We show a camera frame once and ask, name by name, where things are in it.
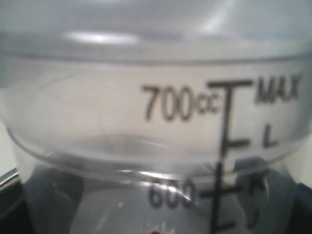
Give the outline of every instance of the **plastic container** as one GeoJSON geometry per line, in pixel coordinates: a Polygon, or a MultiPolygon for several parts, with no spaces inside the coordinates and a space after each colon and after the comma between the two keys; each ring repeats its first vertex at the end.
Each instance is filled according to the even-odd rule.
{"type": "Polygon", "coordinates": [[[308,0],[1,0],[0,112],[37,234],[283,233],[311,20],[308,0]]]}

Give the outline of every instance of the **container lid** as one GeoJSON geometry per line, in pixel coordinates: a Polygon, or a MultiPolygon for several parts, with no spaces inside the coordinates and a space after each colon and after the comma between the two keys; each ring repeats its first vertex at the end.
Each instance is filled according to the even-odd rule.
{"type": "Polygon", "coordinates": [[[312,52],[310,0],[1,0],[0,53],[122,62],[312,52]]]}

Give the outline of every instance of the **measuring cup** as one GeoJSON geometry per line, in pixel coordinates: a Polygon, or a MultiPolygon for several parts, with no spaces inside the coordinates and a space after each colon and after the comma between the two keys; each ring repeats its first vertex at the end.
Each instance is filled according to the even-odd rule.
{"type": "Polygon", "coordinates": [[[2,0],[0,113],[36,232],[282,234],[311,5],[2,0]]]}

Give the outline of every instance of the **transparent plastic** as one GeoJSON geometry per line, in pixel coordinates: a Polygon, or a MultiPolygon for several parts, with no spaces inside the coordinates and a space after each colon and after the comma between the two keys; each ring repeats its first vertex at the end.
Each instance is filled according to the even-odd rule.
{"type": "Polygon", "coordinates": [[[0,113],[36,232],[282,234],[311,21],[309,0],[0,0],[0,113]]]}

